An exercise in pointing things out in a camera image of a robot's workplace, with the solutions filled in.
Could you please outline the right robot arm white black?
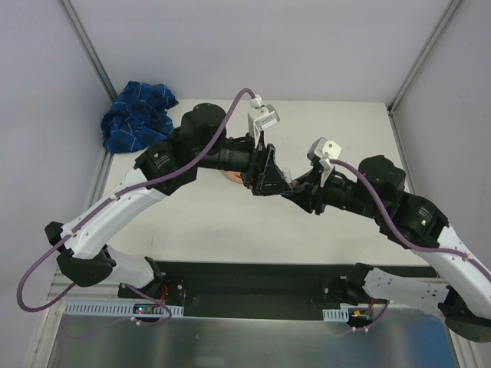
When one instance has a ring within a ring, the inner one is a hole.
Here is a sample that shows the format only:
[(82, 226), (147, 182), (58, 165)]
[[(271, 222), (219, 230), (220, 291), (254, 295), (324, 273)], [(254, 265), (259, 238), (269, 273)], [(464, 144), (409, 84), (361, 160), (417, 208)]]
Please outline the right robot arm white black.
[(423, 282), (357, 263), (346, 278), (328, 285), (328, 295), (357, 305), (367, 299), (394, 301), (441, 319), (462, 338), (490, 341), (490, 271), (464, 245), (448, 218), (429, 199), (406, 192), (406, 174), (382, 155), (364, 159), (358, 168), (344, 163), (357, 179), (332, 171), (321, 181), (321, 167), (292, 183), (285, 199), (310, 214), (325, 207), (375, 221), (388, 240), (425, 260), (440, 276)]

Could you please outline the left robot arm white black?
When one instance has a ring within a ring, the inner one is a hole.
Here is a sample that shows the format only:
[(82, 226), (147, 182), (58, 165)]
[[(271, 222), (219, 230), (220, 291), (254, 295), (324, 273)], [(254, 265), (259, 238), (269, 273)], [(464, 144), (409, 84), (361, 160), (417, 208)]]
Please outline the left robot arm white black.
[(108, 241), (141, 212), (197, 178), (200, 168), (237, 172), (255, 196), (289, 194), (289, 180), (275, 162), (275, 147), (264, 131), (279, 121), (272, 105), (252, 109), (249, 131), (231, 138), (222, 126), (226, 112), (201, 103), (185, 113), (167, 140), (154, 143), (122, 180), (79, 219), (45, 228), (50, 243), (61, 241), (57, 257), (61, 273), (85, 288), (112, 280), (130, 284), (144, 297), (156, 297), (162, 280), (154, 262), (125, 255)]

